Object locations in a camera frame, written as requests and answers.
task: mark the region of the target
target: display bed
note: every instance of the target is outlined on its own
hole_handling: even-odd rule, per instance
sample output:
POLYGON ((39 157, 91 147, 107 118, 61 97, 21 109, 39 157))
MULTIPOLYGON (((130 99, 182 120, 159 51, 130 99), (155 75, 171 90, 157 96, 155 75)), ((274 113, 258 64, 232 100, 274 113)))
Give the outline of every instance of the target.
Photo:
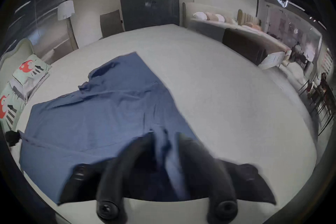
MULTIPOLYGON (((263 223, 302 188, 315 166, 316 149, 287 97, 239 54, 176 25, 117 34, 53 63, 50 77, 25 106, 17 128, 25 131, 34 104, 78 90, 91 70, 134 51, 170 90, 180 113, 215 157, 255 164, 267 179, 278 204, 239 200, 232 223, 263 223)), ((19 149, 20 144, 12 149, 17 163, 19 149)), ((25 176, 71 223, 101 223, 95 201, 56 206, 25 176)), ((167 204, 125 199, 125 208, 130 223, 206 223, 207 203, 208 199, 167 204)))

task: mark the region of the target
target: tufted headboard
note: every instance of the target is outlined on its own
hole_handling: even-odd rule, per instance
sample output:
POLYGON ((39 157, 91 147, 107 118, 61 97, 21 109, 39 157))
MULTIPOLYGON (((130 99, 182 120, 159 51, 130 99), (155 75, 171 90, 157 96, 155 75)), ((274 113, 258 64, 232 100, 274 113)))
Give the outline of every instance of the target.
POLYGON ((13 77, 13 72, 34 53, 33 45, 27 38, 22 39, 16 47, 5 53, 0 60, 0 93, 13 77))
POLYGON ((255 25, 261 25, 261 20, 247 13, 244 13, 241 9, 238 10, 237 19, 238 19, 238 25, 243 25, 246 22, 251 22, 255 25))

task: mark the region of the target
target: blue sheet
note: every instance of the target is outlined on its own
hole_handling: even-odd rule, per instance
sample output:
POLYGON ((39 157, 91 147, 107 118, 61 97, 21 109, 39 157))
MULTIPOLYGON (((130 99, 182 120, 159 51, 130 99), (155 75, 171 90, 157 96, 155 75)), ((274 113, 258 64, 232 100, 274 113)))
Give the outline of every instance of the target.
POLYGON ((88 78, 78 91, 32 107, 21 134, 21 168, 57 203, 74 165, 115 157, 132 139, 153 131, 158 164, 179 199, 188 199, 176 134, 196 137, 168 89, 135 52, 107 62, 88 78))

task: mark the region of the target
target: bed headboard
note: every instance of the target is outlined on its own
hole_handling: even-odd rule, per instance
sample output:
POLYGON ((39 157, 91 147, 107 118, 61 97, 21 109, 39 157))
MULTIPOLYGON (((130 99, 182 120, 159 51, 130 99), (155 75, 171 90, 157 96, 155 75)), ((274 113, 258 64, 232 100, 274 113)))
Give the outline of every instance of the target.
POLYGON ((182 18, 183 18, 182 25, 185 28, 188 28, 188 22, 190 21, 191 18, 193 18, 193 14, 196 12, 210 12, 213 14, 220 14, 224 16, 225 18, 233 18, 232 14, 230 14, 230 12, 227 12, 224 9, 204 5, 201 3, 194 3, 194 2, 183 3, 182 9, 183 9, 182 10, 182 18))
POLYGON ((13 77, 13 72, 33 53, 34 49, 31 41, 24 38, 12 51, 2 56, 0 60, 0 93, 13 77))
POLYGON ((261 20, 259 20, 257 17, 244 13, 241 9, 238 10, 237 19, 238 19, 238 25, 243 25, 246 22, 251 22, 255 25, 261 25, 261 20))

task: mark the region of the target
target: lamp shade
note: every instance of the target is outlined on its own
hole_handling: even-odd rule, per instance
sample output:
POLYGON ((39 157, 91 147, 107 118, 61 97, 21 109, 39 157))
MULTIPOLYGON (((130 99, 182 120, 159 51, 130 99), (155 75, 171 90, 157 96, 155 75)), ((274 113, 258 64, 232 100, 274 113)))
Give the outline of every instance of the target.
POLYGON ((72 0, 65 1, 57 7, 57 19, 64 20, 75 13, 74 2, 72 0))

